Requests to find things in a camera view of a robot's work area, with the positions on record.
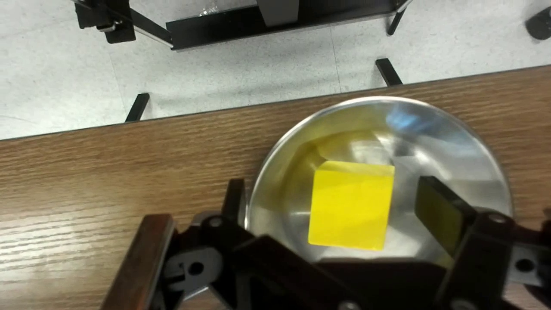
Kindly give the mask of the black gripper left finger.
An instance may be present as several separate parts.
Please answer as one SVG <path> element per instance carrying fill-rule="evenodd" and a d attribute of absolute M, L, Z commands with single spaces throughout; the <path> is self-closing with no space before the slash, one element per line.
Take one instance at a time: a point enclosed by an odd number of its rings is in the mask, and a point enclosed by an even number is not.
<path fill-rule="evenodd" d="M 241 222 L 241 208 L 246 203 L 246 182 L 243 179 L 231 179 L 227 182 L 225 198 L 222 203 L 222 215 L 232 224 Z"/>

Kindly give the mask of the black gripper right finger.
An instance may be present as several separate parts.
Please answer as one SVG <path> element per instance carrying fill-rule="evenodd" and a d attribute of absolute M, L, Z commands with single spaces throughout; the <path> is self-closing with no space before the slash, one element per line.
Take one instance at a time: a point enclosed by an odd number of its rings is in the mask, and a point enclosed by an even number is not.
<path fill-rule="evenodd" d="M 415 215 L 446 253 L 454 253 L 477 212 L 434 176 L 418 179 Z"/>

